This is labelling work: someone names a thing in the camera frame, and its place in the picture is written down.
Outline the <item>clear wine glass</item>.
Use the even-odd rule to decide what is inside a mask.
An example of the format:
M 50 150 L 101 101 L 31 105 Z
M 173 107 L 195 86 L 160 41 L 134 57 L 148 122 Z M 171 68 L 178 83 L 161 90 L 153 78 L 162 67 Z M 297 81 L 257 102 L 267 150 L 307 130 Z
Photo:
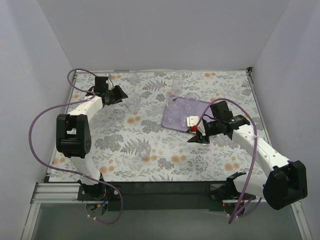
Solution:
M 199 104 L 200 96 L 194 92 L 188 92 L 184 97 L 184 110 L 187 113 L 194 112 Z

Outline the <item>tall clear champagne flute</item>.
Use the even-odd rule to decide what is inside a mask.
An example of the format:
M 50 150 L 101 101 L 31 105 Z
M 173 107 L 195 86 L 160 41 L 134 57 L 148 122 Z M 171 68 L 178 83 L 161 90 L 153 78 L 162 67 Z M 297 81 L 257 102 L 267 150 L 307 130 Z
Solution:
M 166 121 L 170 124 L 173 124 L 176 120 L 176 116 L 173 113 L 174 109 L 177 106 L 178 95 L 174 90 L 169 90 L 166 93 L 166 107 L 167 107 L 167 117 Z

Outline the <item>tall clear highball glass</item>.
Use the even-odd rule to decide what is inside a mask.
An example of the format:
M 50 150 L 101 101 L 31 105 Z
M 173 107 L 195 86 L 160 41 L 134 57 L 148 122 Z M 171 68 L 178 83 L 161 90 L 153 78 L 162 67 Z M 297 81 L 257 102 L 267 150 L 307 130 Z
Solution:
M 173 90 L 173 92 L 174 92 L 174 94 L 176 96 L 176 98 L 174 99 L 176 104 L 178 103 L 178 97 L 183 92 L 184 79 L 185 79 L 185 76 L 184 76 L 184 74 L 182 72 L 176 72 L 173 75 L 171 89 Z

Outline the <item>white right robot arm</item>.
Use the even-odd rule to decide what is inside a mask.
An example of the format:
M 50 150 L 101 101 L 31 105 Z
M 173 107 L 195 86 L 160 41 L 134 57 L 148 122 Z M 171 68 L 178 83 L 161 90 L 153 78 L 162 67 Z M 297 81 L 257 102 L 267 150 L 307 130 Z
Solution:
M 262 180 L 247 180 L 248 173 L 236 172 L 215 191 L 217 194 L 242 198 L 241 192 L 245 192 L 265 199 L 275 210 L 307 197 L 307 171 L 301 161 L 291 161 L 278 153 L 254 132 L 253 124 L 243 115 L 234 116 L 226 101 L 214 103 L 210 109 L 212 121 L 199 116 L 187 117 L 187 127 L 195 133 L 189 142 L 209 144 L 211 136 L 228 136 L 254 158 L 266 176 Z

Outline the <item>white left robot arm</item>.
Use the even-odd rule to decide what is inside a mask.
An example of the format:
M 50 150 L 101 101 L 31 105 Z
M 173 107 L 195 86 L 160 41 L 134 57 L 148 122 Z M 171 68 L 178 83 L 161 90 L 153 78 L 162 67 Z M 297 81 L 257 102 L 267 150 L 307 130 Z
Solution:
M 113 84 L 110 76 L 96 76 L 84 102 L 56 118 L 56 150 L 74 165 L 81 184 L 93 186 L 97 180 L 102 180 L 101 172 L 89 157 L 92 147 L 90 120 L 104 107 L 127 98 L 128 95 L 119 85 Z

